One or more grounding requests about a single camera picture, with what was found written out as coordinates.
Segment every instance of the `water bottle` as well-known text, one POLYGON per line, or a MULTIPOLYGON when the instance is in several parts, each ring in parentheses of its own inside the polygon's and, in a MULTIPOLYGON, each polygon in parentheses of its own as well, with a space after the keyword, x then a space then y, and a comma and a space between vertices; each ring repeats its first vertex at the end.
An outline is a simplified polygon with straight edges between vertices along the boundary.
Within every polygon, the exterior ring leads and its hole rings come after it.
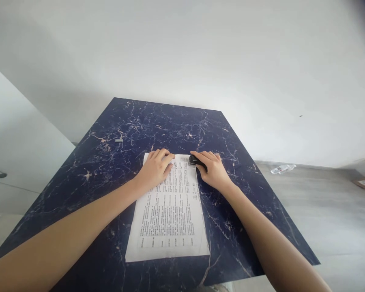
POLYGON ((271 170, 271 173, 272 173, 272 174, 277 174, 277 173, 282 174, 282 173, 284 173, 284 172, 291 171, 291 170, 292 170, 292 169, 294 169, 295 167, 296 167, 296 165, 294 165, 294 164, 291 164, 291 165, 289 165, 289 164, 281 165, 281 166, 279 166, 279 167, 273 168, 273 169, 271 170))

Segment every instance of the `floor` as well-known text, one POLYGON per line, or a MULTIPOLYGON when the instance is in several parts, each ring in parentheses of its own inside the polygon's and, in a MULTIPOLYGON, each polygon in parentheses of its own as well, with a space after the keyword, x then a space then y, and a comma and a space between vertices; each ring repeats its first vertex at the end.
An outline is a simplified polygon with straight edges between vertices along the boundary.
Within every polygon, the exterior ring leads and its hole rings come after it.
MULTIPOLYGON (((316 270, 333 291, 365 291, 365 190, 341 170, 297 167, 263 175, 320 262, 316 270)), ((233 282, 234 292, 274 291, 266 276, 233 282)))

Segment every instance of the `paper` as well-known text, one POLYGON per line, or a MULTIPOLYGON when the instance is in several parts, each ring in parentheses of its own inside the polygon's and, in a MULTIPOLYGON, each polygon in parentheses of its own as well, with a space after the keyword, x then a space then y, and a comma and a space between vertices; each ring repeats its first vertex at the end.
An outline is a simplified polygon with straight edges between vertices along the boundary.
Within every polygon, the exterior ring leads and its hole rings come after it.
POLYGON ((189 155, 172 163, 166 180, 136 202, 126 262, 210 254, 196 168, 189 155))

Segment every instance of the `black stapler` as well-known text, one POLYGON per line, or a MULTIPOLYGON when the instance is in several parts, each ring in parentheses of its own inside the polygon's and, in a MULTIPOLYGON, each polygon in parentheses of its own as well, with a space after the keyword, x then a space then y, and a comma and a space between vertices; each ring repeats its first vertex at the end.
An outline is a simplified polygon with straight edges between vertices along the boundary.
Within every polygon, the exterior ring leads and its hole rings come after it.
POLYGON ((196 156, 193 154, 191 154, 191 156, 189 156, 189 164, 201 165, 206 169, 206 172, 208 172, 207 166, 204 163, 202 163, 199 159, 197 159, 196 156))

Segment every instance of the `marble tabletop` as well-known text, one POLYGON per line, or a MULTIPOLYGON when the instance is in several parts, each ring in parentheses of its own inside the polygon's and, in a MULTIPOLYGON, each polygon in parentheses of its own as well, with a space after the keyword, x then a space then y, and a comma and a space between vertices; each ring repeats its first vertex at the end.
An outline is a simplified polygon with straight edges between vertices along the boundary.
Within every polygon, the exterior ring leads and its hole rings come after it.
MULTIPOLYGON (((220 111, 114 98, 0 247, 0 257, 140 170, 145 152, 213 151, 246 196, 312 264, 319 264, 220 111)), ((125 262, 135 204, 114 219, 53 291, 186 291, 263 275, 241 222, 223 196, 199 189, 210 256, 125 262)))

